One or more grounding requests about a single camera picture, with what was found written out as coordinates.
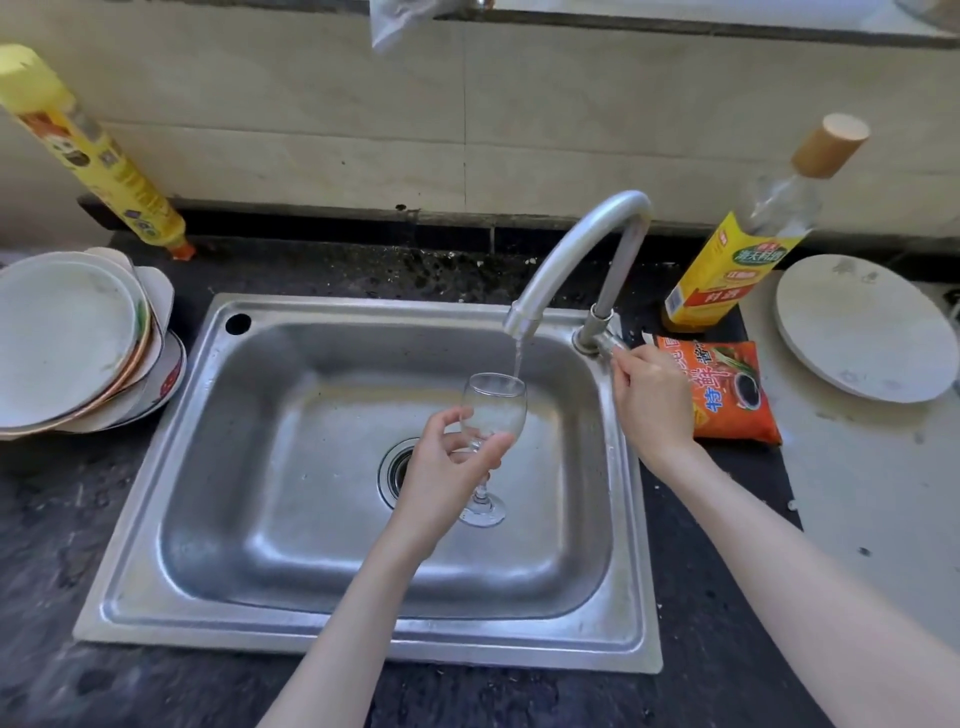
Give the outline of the person's left hand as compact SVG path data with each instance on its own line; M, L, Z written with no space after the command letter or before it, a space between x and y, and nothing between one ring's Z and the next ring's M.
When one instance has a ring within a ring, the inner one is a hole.
M456 475L456 434L447 429L461 422L463 407L452 407L427 419L406 469L388 531L390 541L418 563L459 519L474 490L488 476Z

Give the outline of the person's right hand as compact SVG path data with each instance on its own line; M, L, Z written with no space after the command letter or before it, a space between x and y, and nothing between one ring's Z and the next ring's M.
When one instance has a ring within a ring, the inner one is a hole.
M690 382L675 359L654 345L616 346L610 356L638 360L638 394L633 407L618 409L619 425L646 468L661 480L695 448Z

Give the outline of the clear wine glass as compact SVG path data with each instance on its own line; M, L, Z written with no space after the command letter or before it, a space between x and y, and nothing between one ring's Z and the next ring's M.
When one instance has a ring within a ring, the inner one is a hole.
M506 373L474 373L464 385L462 409L461 431L468 438L469 453L477 453L486 440L497 433L510 433L518 440L526 421L526 385ZM493 528L505 517L502 499L490 494L488 485L482 483L474 490L460 520L474 528Z

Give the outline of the silver metal faucet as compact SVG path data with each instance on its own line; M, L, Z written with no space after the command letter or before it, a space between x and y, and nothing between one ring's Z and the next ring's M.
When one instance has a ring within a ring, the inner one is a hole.
M619 244L599 297L574 332L572 345L591 358L610 357L614 348L625 348L621 337L610 329L610 322L618 296L650 231L653 213L651 200L639 190L619 192L599 203L570 228L535 271L520 297L510 305L503 321L504 332L516 341L531 338L561 285L603 238L620 229Z

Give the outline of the person's left forearm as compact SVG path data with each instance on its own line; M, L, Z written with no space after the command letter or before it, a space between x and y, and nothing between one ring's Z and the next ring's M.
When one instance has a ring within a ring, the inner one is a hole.
M363 728L402 601L442 532L390 519L256 728Z

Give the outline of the person's right forearm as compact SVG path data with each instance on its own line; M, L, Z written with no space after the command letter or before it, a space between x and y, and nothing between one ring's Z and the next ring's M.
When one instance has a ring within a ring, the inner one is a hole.
M835 728L960 728L960 653L744 489L697 443L643 450Z

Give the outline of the metal sink drain strainer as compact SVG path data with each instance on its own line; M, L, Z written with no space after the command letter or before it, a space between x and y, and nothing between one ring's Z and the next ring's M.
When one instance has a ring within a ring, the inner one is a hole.
M377 490L383 503L390 509L397 506L407 466L419 441L420 437L415 436L396 443L380 462Z

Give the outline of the orange sauce packet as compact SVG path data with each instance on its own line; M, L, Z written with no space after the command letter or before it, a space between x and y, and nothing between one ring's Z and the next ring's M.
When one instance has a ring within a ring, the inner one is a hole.
M646 344L674 358L690 382L694 437L783 443L762 377L754 342L712 343L643 333Z

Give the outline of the clear bottle yellow label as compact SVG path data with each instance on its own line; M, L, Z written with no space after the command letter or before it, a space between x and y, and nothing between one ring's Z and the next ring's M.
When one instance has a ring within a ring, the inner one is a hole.
M824 185L870 139L857 116L822 117L788 168L758 176L716 226L666 297L661 321L677 334L717 325L816 227Z

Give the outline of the stainless steel sink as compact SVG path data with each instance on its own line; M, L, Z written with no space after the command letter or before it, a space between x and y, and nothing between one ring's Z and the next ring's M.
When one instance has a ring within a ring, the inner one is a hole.
M73 629L77 641L303 653L393 509L378 467L506 371L503 305L214 297ZM418 569L397 661L657 674L664 658L639 462L605 361L548 308L523 349L529 408L489 489Z

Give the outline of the white round marble board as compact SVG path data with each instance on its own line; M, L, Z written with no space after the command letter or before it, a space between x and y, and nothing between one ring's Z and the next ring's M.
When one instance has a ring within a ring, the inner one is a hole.
M960 375L960 343L933 300L871 261L824 253L779 278L774 321L789 351L848 394L896 405L931 402Z

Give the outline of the white plate red print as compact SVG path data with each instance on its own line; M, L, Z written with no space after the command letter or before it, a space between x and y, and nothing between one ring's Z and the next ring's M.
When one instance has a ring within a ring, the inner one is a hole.
M174 331L167 330L160 357L144 379L121 394L120 402L126 409L108 428L122 427L166 405L186 375L186 364L186 347L183 341Z

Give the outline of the white scalloped plate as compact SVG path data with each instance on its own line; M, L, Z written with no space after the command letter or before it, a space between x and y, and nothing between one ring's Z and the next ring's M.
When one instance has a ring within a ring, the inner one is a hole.
M134 266L124 253L110 248L90 248L87 254L98 256L124 266L139 281L150 300L153 321L151 342L144 361L133 376L133 383L127 385L118 394L107 400L91 413L61 425L58 431L69 433L90 433L110 430L109 425L127 408L121 403L121 395L140 383L154 367L163 352L164 338L169 331L169 322L174 304L174 287L170 279L158 268Z

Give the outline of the clear plastic bag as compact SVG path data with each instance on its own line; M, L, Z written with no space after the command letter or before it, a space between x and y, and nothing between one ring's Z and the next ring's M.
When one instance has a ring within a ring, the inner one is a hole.
M405 31L456 10L458 0L368 0L371 49L385 53Z

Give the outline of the yellow plastic bottle orange cap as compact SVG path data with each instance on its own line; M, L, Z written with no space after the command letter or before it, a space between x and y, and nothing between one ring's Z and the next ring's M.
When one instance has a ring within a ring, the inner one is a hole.
M183 216L33 49L0 44L0 106L140 240L194 257Z

